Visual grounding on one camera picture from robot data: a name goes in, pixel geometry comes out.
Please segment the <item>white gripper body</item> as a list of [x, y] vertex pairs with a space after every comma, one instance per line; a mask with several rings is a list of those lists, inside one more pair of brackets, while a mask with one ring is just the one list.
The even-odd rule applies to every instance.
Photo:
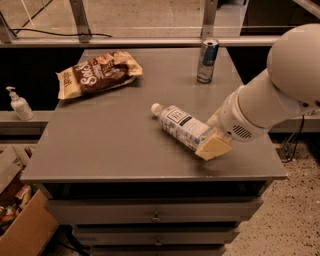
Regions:
[[233, 140], [248, 142], [266, 134], [271, 125], [264, 121], [262, 91], [239, 87], [213, 115], [213, 125]]

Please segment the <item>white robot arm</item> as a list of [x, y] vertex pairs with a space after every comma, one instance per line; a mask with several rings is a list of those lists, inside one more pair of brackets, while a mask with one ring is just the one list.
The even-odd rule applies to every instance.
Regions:
[[320, 24], [306, 24], [284, 33], [271, 47], [266, 69], [207, 120], [210, 132], [195, 154], [211, 160], [231, 151], [234, 141], [250, 142], [319, 104]]

